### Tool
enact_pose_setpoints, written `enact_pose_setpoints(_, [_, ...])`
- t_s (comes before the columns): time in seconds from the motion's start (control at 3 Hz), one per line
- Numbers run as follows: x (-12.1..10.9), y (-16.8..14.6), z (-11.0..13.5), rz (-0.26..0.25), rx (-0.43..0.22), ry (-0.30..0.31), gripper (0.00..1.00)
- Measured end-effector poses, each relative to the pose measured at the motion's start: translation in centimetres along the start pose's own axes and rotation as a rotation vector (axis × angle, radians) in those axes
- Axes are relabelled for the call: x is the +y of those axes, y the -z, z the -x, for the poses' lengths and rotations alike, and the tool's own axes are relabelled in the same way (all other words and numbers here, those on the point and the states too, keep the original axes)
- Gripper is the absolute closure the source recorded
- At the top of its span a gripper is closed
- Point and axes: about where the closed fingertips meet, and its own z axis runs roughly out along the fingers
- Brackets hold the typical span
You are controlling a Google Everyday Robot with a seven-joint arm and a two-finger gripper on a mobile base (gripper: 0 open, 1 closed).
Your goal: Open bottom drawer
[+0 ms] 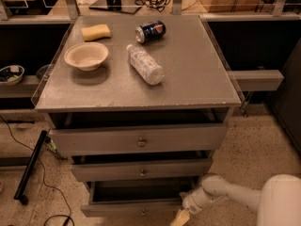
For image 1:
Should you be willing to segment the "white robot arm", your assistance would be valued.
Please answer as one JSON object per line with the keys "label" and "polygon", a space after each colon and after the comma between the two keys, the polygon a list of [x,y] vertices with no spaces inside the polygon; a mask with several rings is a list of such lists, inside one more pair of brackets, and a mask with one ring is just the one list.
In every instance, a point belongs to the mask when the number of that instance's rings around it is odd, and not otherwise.
{"label": "white robot arm", "polygon": [[183,226],[191,215],[223,199],[257,214],[257,226],[301,226],[301,179],[279,174],[261,190],[232,184],[220,175],[206,174],[198,186],[182,193],[182,208],[170,226]]}

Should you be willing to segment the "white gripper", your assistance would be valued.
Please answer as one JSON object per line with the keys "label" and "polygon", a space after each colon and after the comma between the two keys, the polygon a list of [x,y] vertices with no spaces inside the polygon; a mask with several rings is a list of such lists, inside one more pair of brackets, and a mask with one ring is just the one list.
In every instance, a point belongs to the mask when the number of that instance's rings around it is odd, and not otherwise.
{"label": "white gripper", "polygon": [[180,192],[182,207],[176,217],[170,223],[170,226],[183,226],[189,219],[190,214],[200,213],[206,206],[217,202],[218,197],[206,192],[202,187],[196,187],[188,192]]}

